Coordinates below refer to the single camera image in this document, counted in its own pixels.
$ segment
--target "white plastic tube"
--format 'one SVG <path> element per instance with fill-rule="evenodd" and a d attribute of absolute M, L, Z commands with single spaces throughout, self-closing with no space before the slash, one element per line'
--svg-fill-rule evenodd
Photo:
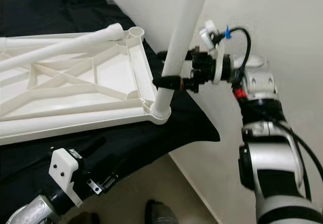
<path fill-rule="evenodd" d="M 69 41 L 71 38 L 9 38 L 0 37 L 0 50 L 8 47 L 43 46 Z"/>
<path fill-rule="evenodd" d="M 181 1 L 180 12 L 173 30 L 162 76 L 180 74 L 204 1 Z M 174 91 L 170 89 L 158 89 L 155 103 L 150 108 L 154 117 L 164 119 L 170 116 L 173 93 Z"/>
<path fill-rule="evenodd" d="M 73 49 L 93 46 L 104 41 L 117 41 L 124 37 L 122 26 L 117 23 L 107 28 L 80 36 L 69 41 L 60 42 L 38 50 L 27 52 L 0 62 L 0 71 L 6 71 L 21 65 L 38 62 L 40 60 L 67 53 Z"/>

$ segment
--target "grey floor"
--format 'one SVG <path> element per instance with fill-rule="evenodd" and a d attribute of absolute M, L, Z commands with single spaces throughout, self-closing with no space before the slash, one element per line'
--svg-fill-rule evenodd
<path fill-rule="evenodd" d="M 182 224 L 217 223 L 169 155 L 133 173 L 107 194 L 87 199 L 79 209 L 70 210 L 62 223 L 88 211 L 98 213 L 102 224 L 144 224 L 149 199 L 168 205 Z"/>

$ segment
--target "robotic arm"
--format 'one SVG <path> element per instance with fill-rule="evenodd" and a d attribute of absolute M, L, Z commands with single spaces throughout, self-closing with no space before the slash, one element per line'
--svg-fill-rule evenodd
<path fill-rule="evenodd" d="M 224 54 L 223 39 L 229 39 L 238 30 L 246 34 L 248 42 L 247 53 L 241 58 Z M 249 56 L 251 40 L 244 28 L 220 33 L 212 22 L 207 22 L 200 36 L 209 52 L 200 52 L 196 47 L 187 53 L 186 60 L 192 61 L 191 77 L 166 76 L 154 79 L 153 83 L 157 87 L 194 93 L 207 81 L 214 85 L 221 80 L 231 83 L 243 118 L 240 180 L 255 193 L 257 223 L 323 223 L 322 213 L 308 200 L 309 191 L 306 191 L 308 199 L 300 194 L 303 180 L 305 186 L 308 180 L 297 144 L 299 138 L 286 122 L 268 61 Z M 166 54 L 160 52 L 158 56 L 165 59 Z M 39 195 L 17 210 L 7 224 L 57 223 L 60 214 L 73 205 L 81 205 L 93 193 L 108 191 L 118 180 L 118 175 L 112 173 L 103 181 L 94 181 L 75 149 L 53 149 L 49 174 L 59 191 Z"/>

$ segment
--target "black fabric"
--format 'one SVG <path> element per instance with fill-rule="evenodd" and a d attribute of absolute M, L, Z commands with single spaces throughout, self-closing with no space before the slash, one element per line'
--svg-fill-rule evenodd
<path fill-rule="evenodd" d="M 134 23 L 112 0 L 0 0 L 0 36 L 87 32 L 119 22 L 126 30 Z M 163 64 L 144 42 L 150 69 L 160 77 Z M 1 182 L 54 146 L 86 149 L 98 137 L 106 139 L 86 167 L 98 178 L 119 165 L 120 177 L 131 174 L 167 152 L 194 141 L 219 141 L 219 134 L 187 93 L 175 93 L 172 115 L 164 125 L 140 122 L 106 129 L 38 139 L 0 147 L 0 223 L 43 188 L 55 188 L 48 160 Z"/>
<path fill-rule="evenodd" d="M 262 215 L 258 220 L 258 224 L 269 224 L 277 220 L 293 218 L 323 223 L 322 214 L 314 209 L 303 206 L 285 206 Z"/>
<path fill-rule="evenodd" d="M 264 198 L 275 195 L 302 197 L 298 192 L 293 172 L 258 170 L 257 174 Z"/>

